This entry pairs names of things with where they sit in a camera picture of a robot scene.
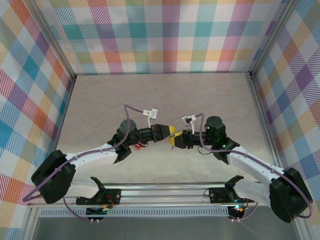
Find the beige floor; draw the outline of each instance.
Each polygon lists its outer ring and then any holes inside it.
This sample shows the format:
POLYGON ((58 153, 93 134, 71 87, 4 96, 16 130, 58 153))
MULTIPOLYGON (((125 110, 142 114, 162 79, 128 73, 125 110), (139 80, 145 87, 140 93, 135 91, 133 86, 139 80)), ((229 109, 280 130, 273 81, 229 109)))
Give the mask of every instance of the beige floor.
MULTIPOLYGON (((243 73, 78 76, 57 149, 74 153, 106 143, 126 119, 123 104, 158 109, 152 123, 173 125, 177 130, 186 128, 181 120, 185 115, 220 116, 229 137, 272 162, 243 73)), ((146 116, 133 111, 129 115, 138 129, 148 126, 146 116)), ((200 119, 195 126, 198 131, 200 119)), ((167 140, 131 149, 124 161, 82 177, 95 176, 104 183, 164 183, 219 182, 246 176, 213 154, 200 155, 196 148, 171 151, 167 140)))

